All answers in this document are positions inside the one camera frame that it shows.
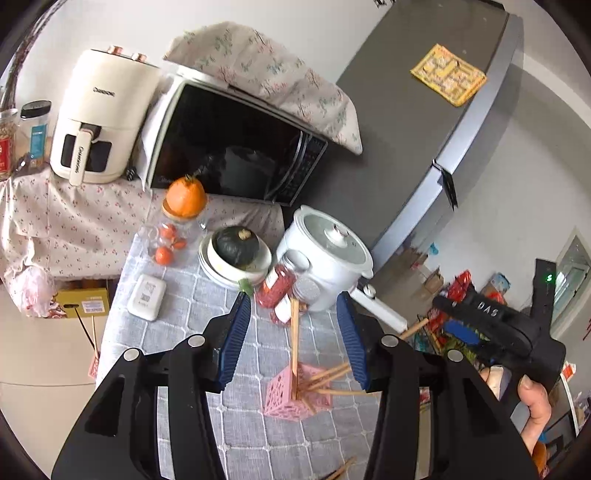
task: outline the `lid knob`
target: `lid knob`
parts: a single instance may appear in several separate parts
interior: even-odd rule
[[[134,53],[131,56],[131,59],[133,61],[140,61],[142,63],[144,63],[146,61],[146,58],[147,58],[146,55],[144,55],[143,53]]]
[[[337,247],[345,248],[347,246],[346,239],[349,236],[349,232],[340,228],[336,223],[333,224],[332,228],[324,230],[324,234]]]
[[[108,48],[107,53],[110,53],[111,55],[121,55],[123,53],[123,47],[120,47],[118,45],[111,45]]]

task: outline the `window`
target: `window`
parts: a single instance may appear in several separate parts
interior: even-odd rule
[[[590,268],[591,258],[579,237],[575,235],[556,268],[553,325],[570,310],[578,300],[577,293],[582,291],[591,280],[588,278]]]

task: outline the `microwave oven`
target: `microwave oven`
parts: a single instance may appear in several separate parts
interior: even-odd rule
[[[208,194],[292,205],[325,138],[196,70],[179,67],[164,84],[138,139],[135,165],[144,188],[167,188],[188,174]]]

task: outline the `human hand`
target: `human hand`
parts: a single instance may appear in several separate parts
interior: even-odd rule
[[[494,395],[499,398],[503,367],[495,365],[491,368],[485,368],[480,372],[480,376],[490,387]],[[519,381],[517,394],[521,401],[530,409],[530,418],[521,432],[521,439],[530,453],[533,453],[535,444],[550,419],[552,407],[550,407],[550,402],[548,402],[548,393],[544,386],[538,382],[534,382],[527,375],[524,375]]]

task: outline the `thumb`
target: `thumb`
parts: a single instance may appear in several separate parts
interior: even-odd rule
[[[530,419],[521,432],[521,438],[527,449],[532,453],[535,443],[550,419],[552,408],[548,402],[548,393],[544,386],[532,381],[527,375],[524,375],[519,381],[517,393],[521,401],[530,409]]]

